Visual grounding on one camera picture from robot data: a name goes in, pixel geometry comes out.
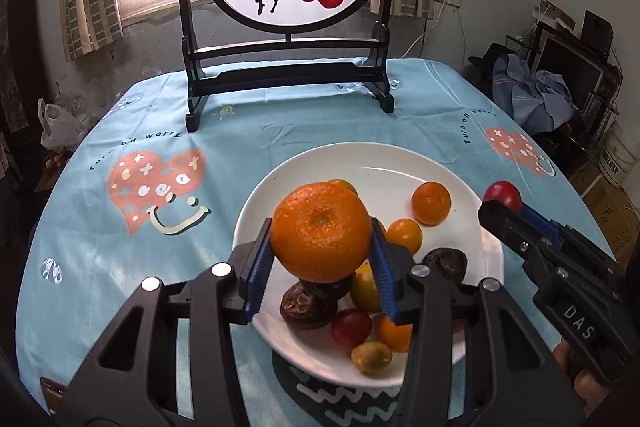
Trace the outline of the right hand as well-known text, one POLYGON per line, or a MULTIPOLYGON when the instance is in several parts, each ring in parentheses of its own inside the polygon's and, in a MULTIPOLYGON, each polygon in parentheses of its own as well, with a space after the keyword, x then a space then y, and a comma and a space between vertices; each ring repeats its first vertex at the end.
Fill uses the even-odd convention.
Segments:
POLYGON ((579 372, 570 369, 573 350, 564 338, 553 349, 552 355, 572 384, 574 392, 584 403, 585 415, 589 416, 608 396, 611 388, 601 386, 589 369, 581 369, 579 372))

